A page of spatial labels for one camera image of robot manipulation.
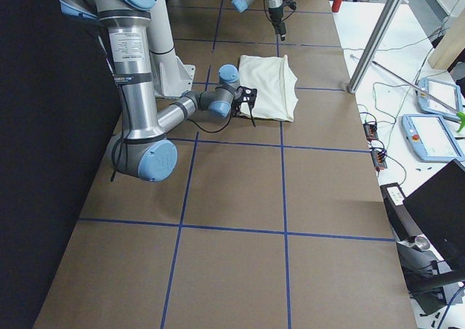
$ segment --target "table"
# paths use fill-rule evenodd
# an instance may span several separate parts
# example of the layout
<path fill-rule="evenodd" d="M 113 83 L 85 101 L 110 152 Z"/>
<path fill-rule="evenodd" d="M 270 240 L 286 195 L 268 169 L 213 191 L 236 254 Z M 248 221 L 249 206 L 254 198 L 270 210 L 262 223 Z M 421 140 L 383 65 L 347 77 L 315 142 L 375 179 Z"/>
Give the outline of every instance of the table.
<path fill-rule="evenodd" d="M 36 328 L 416 328 L 328 0 L 297 2 L 280 43 L 260 1 L 170 0 L 195 89 L 287 54 L 296 120 L 184 123 L 159 184 L 103 161 Z"/>
<path fill-rule="evenodd" d="M 357 65 L 357 60 L 351 57 L 351 54 L 359 57 L 362 53 L 361 50 L 353 51 L 351 49 L 363 48 L 366 45 L 383 6 L 383 4 L 374 3 L 344 2 L 339 13 L 334 15 L 341 45 L 345 48 L 344 57 L 350 74 L 353 73 Z M 403 49 L 382 51 L 403 47 L 416 42 L 418 43 Z M 432 45 L 410 7 L 407 4 L 402 4 L 374 59 L 408 81 L 414 82 L 415 75 L 431 50 Z M 443 71 L 431 69 L 429 63 L 426 61 L 421 70 L 420 78 L 435 75 L 434 79 L 453 83 L 453 79 L 449 73 L 442 73 Z M 366 107 L 368 108 L 368 112 L 373 113 L 378 121 L 392 121 L 392 118 L 375 109 L 373 84 L 377 82 L 390 85 L 402 84 L 402 82 L 394 76 L 385 73 L 382 69 L 371 66 L 356 92 L 359 111 L 366 111 Z M 396 115 L 397 112 L 399 112 L 399 115 L 419 113 L 419 109 L 416 106 L 416 93 L 413 90 L 408 91 L 408 87 L 393 88 L 377 84 L 375 88 L 379 109 L 392 115 Z M 453 130 L 454 135 L 459 137 L 460 135 L 454 132 L 458 128 L 458 124 L 450 121 L 447 121 L 447 123 L 450 129 Z M 422 163 L 418 161 L 401 133 L 400 122 L 398 121 L 394 126 L 389 142 L 391 128 L 390 125 L 380 124 L 378 133 L 381 141 L 386 146 L 389 145 L 388 154 L 404 165 L 407 171 L 407 178 L 402 185 L 402 189 L 406 195 L 410 195 L 417 187 L 437 173 L 445 163 Z M 462 150 L 465 150 L 465 143 L 463 141 L 458 141 L 458 143 Z M 379 184 L 401 182 L 404 173 L 400 166 L 390 159 L 387 159 L 387 165 L 388 169 L 381 171 L 379 174 Z M 429 327 L 434 320 L 433 316 L 420 317 L 421 309 L 415 301 L 413 301 L 413 308 L 415 309 L 418 326 Z M 448 325 L 463 327 L 465 325 L 464 314 L 465 305 L 453 306 L 447 320 L 443 323 L 443 327 L 446 328 Z"/>

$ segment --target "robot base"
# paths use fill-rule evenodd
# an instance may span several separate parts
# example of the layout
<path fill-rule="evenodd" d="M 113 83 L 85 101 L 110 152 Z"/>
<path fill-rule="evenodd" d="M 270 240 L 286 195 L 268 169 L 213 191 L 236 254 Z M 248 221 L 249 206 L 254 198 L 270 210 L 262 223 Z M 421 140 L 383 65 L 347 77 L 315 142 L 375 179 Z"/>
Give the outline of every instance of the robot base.
<path fill-rule="evenodd" d="M 162 62 L 159 63 L 158 69 L 160 80 L 159 82 L 154 81 L 155 83 L 153 84 L 155 97 L 179 99 L 182 93 L 188 92 L 192 89 L 195 66 L 182 64 L 181 59 L 178 57 L 176 57 L 176 61 L 179 70 L 179 78 L 170 78 L 167 72 L 168 69 L 165 68 Z"/>

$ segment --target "grid line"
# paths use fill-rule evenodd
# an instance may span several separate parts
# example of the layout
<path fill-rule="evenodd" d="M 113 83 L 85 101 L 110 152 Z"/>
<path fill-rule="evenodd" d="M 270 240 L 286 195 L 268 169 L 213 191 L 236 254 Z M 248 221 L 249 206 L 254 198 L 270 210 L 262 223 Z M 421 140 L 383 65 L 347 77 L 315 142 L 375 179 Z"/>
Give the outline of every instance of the grid line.
<path fill-rule="evenodd" d="M 218 84 L 217 82 L 193 82 L 193 84 Z M 328 92 L 346 92 L 343 88 L 325 88 L 325 87 L 294 87 L 295 89 L 300 89 L 303 91 L 310 90 L 310 91 L 328 91 Z"/>
<path fill-rule="evenodd" d="M 168 305 L 169 305 L 169 296 L 171 293 L 171 285 L 173 283 L 174 270 L 176 268 L 177 253 L 179 250 L 179 242 L 181 240 L 182 223 L 184 221 L 184 215 L 186 212 L 186 205 L 187 205 L 187 197 L 189 196 L 190 180 L 192 179 L 192 172 L 194 169 L 195 152 L 197 150 L 197 140 L 198 140 L 198 132 L 195 135 L 195 143 L 194 143 L 194 148 L 192 151 L 192 158 L 190 159 L 189 175 L 187 176 L 186 190 L 184 194 L 184 200 L 182 202 L 181 218 L 179 219 L 179 226 L 178 226 L 177 237 L 176 237 L 176 245 L 174 247 L 173 259 L 171 261 L 171 270 L 169 273 L 168 287 L 166 289 L 165 303 L 163 305 L 163 315 L 161 318 L 160 329 L 165 328 L 166 313 L 168 312 Z"/>
<path fill-rule="evenodd" d="M 189 8 L 189 9 L 219 9 L 219 7 L 208 7 L 208 6 L 185 6 L 182 4 L 169 4 L 168 7 L 173 7 L 173 8 Z M 229 8 L 229 7 L 224 7 L 223 9 L 226 9 L 227 11 L 237 11 L 236 8 Z M 254 8 L 248 8 L 246 9 L 245 12 L 250 11 L 250 12 L 263 12 L 263 9 L 254 9 Z M 285 13 L 291 13 L 292 11 L 285 9 Z M 311 15 L 332 15 L 332 12 L 320 12 L 320 11 L 299 11 L 296 10 L 294 11 L 295 13 L 302 13 L 302 14 L 311 14 Z"/>
<path fill-rule="evenodd" d="M 215 46 L 217 45 L 219 23 L 221 22 L 221 12 L 222 12 L 222 10 L 223 10 L 223 1 L 224 1 L 224 0 L 221 0 L 221 4 L 219 4 L 217 28 L 215 29 L 215 37 L 214 37 L 214 39 L 213 39 L 213 47 L 211 48 L 211 51 L 212 51 L 212 52 L 214 52 Z"/>
<path fill-rule="evenodd" d="M 195 142 L 194 139 L 184 139 L 184 138 L 168 138 L 169 140 L 174 140 L 178 142 Z M 259 147 L 281 147 L 278 144 L 258 144 L 253 142 L 225 142 L 220 140 L 202 140 L 199 139 L 197 142 L 204 144 L 221 144 L 221 145 L 242 145 L 242 146 L 259 146 Z M 319 150 L 319 151 L 336 151 L 343 153 L 370 153 L 370 150 L 355 150 L 355 149 L 338 149 L 332 147 L 316 147 L 316 146 L 299 146 L 299 145 L 282 145 L 285 149 L 299 149 L 299 150 Z"/>
<path fill-rule="evenodd" d="M 165 223 L 165 222 L 144 222 L 137 220 L 123 220 L 123 219 L 106 219 L 106 218 L 79 218 L 80 222 L 102 222 L 108 224 L 135 224 L 135 225 L 149 225 L 159 227 L 180 227 L 180 224 Z M 247 229 L 242 227 L 223 227 L 223 226 L 208 226 L 208 225 L 194 225 L 194 224 L 182 224 L 183 229 L 192 230 L 216 230 L 225 232 L 245 232 L 245 233 L 258 233 L 263 235 L 284 235 L 284 231 L 277 230 L 262 230 L 262 229 Z M 299 237 L 318 237 L 318 238 L 330 238 L 337 240 L 369 240 L 375 242 L 395 242 L 394 238 L 385 237 L 368 237 L 368 236 L 351 236 L 351 235 L 331 235 L 326 233 L 312 233 L 312 232 L 293 232 L 288 231 L 289 236 Z"/>
<path fill-rule="evenodd" d="M 275 45 L 275 42 L 255 42 L 255 41 L 231 41 L 231 40 L 208 40 L 207 38 L 173 38 L 173 41 L 195 41 L 195 42 L 211 42 L 211 43 L 221 43 L 221 44 L 267 44 L 267 45 Z M 342 46 L 337 45 L 330 45 L 330 44 L 303 44 L 303 43 L 296 43 L 296 44 L 288 44 L 286 42 L 281 42 L 281 46 L 303 46 L 303 47 L 321 47 L 321 48 L 340 48 Z"/>
<path fill-rule="evenodd" d="M 291 308 L 291 276 L 289 271 L 289 244 L 288 244 L 288 212 L 286 204 L 286 165 L 284 163 L 284 135 L 283 122 L 279 122 L 280 142 L 281 142 L 281 184 L 283 187 L 283 226 L 284 226 L 284 257 L 286 264 L 286 298 L 288 307 L 288 329 L 292 329 L 292 308 Z"/>

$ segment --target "black cable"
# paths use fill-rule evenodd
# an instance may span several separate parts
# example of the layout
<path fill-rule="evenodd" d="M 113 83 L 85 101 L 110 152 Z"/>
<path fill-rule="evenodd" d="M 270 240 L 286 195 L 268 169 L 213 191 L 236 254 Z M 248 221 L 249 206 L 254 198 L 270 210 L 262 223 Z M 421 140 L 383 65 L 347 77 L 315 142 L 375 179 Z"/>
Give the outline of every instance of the black cable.
<path fill-rule="evenodd" d="M 231 118 L 233 117 L 233 112 L 231 111 L 230 112 L 230 117 L 229 119 L 227 120 L 227 123 L 222 126 L 220 129 L 217 129 L 216 131 L 209 131 L 207 129 L 204 129 L 200 124 L 198 124 L 197 122 L 195 122 L 194 120 L 191 120 L 191 119 L 187 119 L 186 121 L 189 121 L 189 122 L 192 122 L 194 123 L 201 131 L 204 131 L 206 133 L 210 133 L 210 134 L 213 134 L 213 133 L 219 133 L 220 131 L 224 130 L 231 122 Z"/>
<path fill-rule="evenodd" d="M 272 23 L 271 18 L 268 15 L 267 5 L 265 4 L 264 0 L 263 0 L 263 12 L 264 12 L 264 16 L 268 19 L 268 21 Z"/>
<path fill-rule="evenodd" d="M 401 186 L 405 180 L 407 180 L 407 170 L 405 169 L 405 167 L 396 159 L 392 158 L 391 156 L 387 155 L 386 154 L 386 157 L 390 158 L 391 160 L 393 160 L 395 163 L 397 163 L 404 171 L 404 179 L 402 180 L 402 182 L 399 184 L 399 186 Z"/>
<path fill-rule="evenodd" d="M 119 161 L 121 160 L 121 155 L 123 153 L 123 142 L 124 142 L 124 110 L 121 111 L 121 136 L 119 139 L 119 150 L 118 150 L 118 159 L 116 162 L 113 162 L 113 173 L 111 174 L 110 177 L 110 182 L 113 182 L 115 180 L 116 176 L 116 168 L 118 167 Z"/>
<path fill-rule="evenodd" d="M 124 93 L 124 89 L 123 89 L 123 86 L 119 86 L 119 89 L 121 90 L 121 94 L 123 95 L 123 101 L 124 101 L 124 105 L 126 106 L 126 110 L 128 112 L 128 124 L 129 124 L 129 132 L 127 134 L 127 137 L 131 134 L 132 132 L 132 120 L 131 120 L 131 113 L 129 112 L 129 106 L 128 106 L 128 101 L 126 99 L 126 94 Z M 125 147 L 126 147 L 126 170 L 128 169 L 128 143 L 126 142 L 125 143 Z"/>
<path fill-rule="evenodd" d="M 444 314 L 442 315 L 441 321 L 437 325 L 437 329 L 441 329 L 442 322 L 444 322 L 445 316 L 449 312 L 450 307 L 452 306 L 453 301 L 456 299 L 457 295 L 465 289 L 465 285 L 462 285 L 455 294 L 453 294 L 452 298 L 450 299 L 448 306 L 445 308 Z"/>
<path fill-rule="evenodd" d="M 373 117 L 374 121 L 376 122 L 376 117 L 374 116 L 373 113 L 369 113 L 368 111 L 361 111 L 361 112 L 359 112 L 359 114 L 361 114 L 361 115 L 362 114 L 363 115 L 369 115 L 369 116 Z"/>

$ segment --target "folded towel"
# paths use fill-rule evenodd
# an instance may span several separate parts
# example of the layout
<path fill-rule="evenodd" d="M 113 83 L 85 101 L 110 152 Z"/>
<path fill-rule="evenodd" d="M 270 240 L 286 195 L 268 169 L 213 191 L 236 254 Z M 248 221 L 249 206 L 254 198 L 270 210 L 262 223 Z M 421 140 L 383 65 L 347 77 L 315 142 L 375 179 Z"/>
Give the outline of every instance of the folded towel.
<path fill-rule="evenodd" d="M 243 55 L 239 63 L 240 84 L 256 88 L 256 118 L 269 118 L 278 121 L 294 121 L 294 108 L 298 102 L 294 87 L 297 77 L 292 73 L 288 56 L 249 57 Z M 242 104 L 240 112 L 250 117 L 247 104 Z"/>

